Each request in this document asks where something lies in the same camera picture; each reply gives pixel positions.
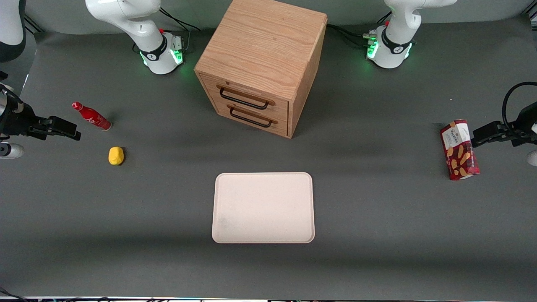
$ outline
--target wooden drawer cabinet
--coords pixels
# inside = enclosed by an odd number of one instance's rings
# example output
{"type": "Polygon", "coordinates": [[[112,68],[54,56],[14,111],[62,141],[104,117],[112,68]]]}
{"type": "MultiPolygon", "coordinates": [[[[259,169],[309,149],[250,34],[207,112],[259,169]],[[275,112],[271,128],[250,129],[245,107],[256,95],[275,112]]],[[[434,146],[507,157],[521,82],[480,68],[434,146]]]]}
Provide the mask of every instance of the wooden drawer cabinet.
{"type": "Polygon", "coordinates": [[[291,138],[319,65],[327,17],[233,0],[194,71],[216,112],[291,138]]]}

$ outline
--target yellow sponge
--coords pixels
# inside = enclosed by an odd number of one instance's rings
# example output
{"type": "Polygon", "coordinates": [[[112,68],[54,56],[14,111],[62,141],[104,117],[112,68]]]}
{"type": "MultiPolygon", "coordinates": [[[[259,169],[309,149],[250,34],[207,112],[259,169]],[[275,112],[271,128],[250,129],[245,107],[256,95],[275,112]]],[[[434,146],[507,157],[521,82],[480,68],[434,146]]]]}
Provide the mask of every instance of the yellow sponge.
{"type": "Polygon", "coordinates": [[[121,147],[112,147],[108,153],[108,161],[114,166],[118,166],[125,160],[125,155],[121,147]]]}

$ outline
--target red bottle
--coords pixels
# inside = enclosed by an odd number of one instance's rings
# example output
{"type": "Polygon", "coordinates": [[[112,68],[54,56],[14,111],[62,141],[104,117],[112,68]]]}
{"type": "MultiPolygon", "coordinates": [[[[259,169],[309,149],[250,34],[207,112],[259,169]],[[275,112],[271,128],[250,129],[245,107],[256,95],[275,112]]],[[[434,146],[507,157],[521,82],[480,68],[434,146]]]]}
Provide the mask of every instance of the red bottle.
{"type": "Polygon", "coordinates": [[[79,102],[74,102],[72,107],[80,112],[80,115],[87,120],[88,122],[94,124],[95,126],[102,128],[103,131],[107,131],[112,127],[112,123],[107,121],[99,112],[93,110],[92,108],[85,107],[79,102]]]}

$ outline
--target black metal handle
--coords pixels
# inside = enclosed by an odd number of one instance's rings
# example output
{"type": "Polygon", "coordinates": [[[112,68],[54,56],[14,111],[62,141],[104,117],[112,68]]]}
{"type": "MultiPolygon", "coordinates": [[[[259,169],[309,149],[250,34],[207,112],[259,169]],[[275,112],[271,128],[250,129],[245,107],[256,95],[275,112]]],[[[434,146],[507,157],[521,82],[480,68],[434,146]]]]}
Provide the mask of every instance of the black metal handle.
{"type": "Polygon", "coordinates": [[[233,101],[235,103],[243,104],[243,105],[246,105],[246,106],[249,106],[249,107],[252,107],[252,108],[255,108],[255,109],[259,109],[259,110],[265,110],[265,109],[267,109],[267,106],[269,105],[268,102],[265,102],[264,106],[258,106],[258,105],[255,105],[255,104],[250,104],[250,103],[245,102],[243,100],[240,100],[238,98],[227,96],[227,95],[224,94],[224,87],[220,88],[220,96],[225,98],[225,99],[228,99],[230,101],[233,101]]]}
{"type": "Polygon", "coordinates": [[[243,120],[243,121],[247,121],[247,122],[249,122],[249,123],[252,123],[252,124],[254,124],[254,125],[257,125],[257,126],[259,126],[259,127],[263,127],[263,128],[269,128],[270,125],[272,125],[272,120],[269,120],[269,121],[268,121],[268,124],[261,124],[261,123],[259,123],[259,122],[257,122],[257,121],[254,121],[254,120],[251,120],[251,119],[247,119],[247,118],[243,118],[243,117],[241,117],[241,116],[238,116],[238,115],[236,115],[236,114],[233,114],[233,110],[234,110],[234,109],[235,109],[235,108],[233,108],[233,107],[231,107],[231,108],[229,109],[229,114],[230,114],[232,117],[234,117],[234,118],[238,118],[238,119],[241,119],[241,120],[243,120]]]}

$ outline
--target red snack package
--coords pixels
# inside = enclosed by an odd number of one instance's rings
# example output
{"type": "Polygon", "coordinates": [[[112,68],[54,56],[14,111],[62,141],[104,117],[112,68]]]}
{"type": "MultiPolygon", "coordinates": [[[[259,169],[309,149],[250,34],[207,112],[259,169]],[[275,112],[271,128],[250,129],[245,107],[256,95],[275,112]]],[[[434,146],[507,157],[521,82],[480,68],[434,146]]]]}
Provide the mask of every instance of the red snack package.
{"type": "Polygon", "coordinates": [[[479,174],[466,120],[458,119],[451,122],[440,131],[440,137],[444,145],[449,179],[461,181],[479,174]]]}

